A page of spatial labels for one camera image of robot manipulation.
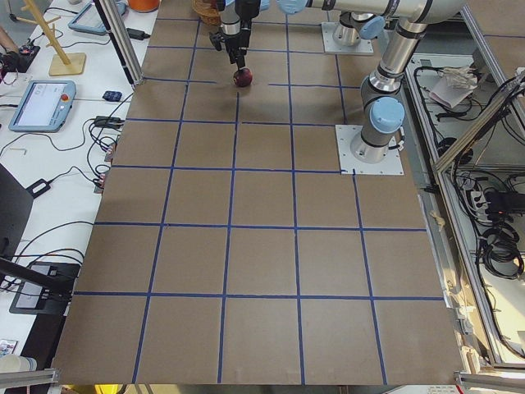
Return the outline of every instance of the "black monitor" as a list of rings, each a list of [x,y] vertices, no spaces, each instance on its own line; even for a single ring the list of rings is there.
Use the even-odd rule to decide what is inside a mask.
[[[33,197],[0,164],[0,282],[21,279],[9,309],[18,314],[63,314],[79,271],[76,264],[12,262],[33,207]]]

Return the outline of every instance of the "blue joint cap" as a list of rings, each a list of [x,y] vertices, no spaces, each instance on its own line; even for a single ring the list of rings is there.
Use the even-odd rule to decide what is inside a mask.
[[[370,110],[370,122],[374,129],[383,134],[395,133],[404,120],[404,108],[393,97],[381,97]]]
[[[308,0],[277,0],[277,5],[285,14],[294,15],[306,8]]]
[[[385,29],[385,18],[376,16],[363,25],[359,31],[362,39],[375,39]]]

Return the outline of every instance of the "wicker basket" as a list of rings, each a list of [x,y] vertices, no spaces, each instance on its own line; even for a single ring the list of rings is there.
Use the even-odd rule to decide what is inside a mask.
[[[202,22],[206,25],[219,26],[221,24],[221,17],[219,11],[212,8],[212,5],[204,2],[204,0],[192,0],[193,9],[200,16]]]

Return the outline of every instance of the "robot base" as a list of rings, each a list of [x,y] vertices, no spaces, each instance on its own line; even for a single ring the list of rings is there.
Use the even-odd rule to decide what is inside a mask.
[[[354,156],[350,144],[354,137],[361,132],[362,126],[337,125],[337,149],[339,151],[339,164],[342,174],[352,175],[404,175],[403,164],[397,149],[389,150],[385,158],[376,164],[364,163]]]
[[[325,53],[334,53],[336,55],[362,55],[371,56],[374,54],[374,48],[372,41],[369,39],[361,39],[357,45],[353,47],[345,47],[339,45],[334,41],[332,37],[334,30],[338,26],[339,22],[322,22],[322,42],[325,44]]]

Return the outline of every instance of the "red apple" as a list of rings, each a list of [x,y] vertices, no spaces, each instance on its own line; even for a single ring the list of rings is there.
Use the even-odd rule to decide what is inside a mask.
[[[252,83],[253,74],[249,70],[249,68],[241,68],[240,70],[237,70],[235,74],[233,75],[233,82],[235,86],[238,86],[240,88],[244,88],[245,86],[249,86]]]

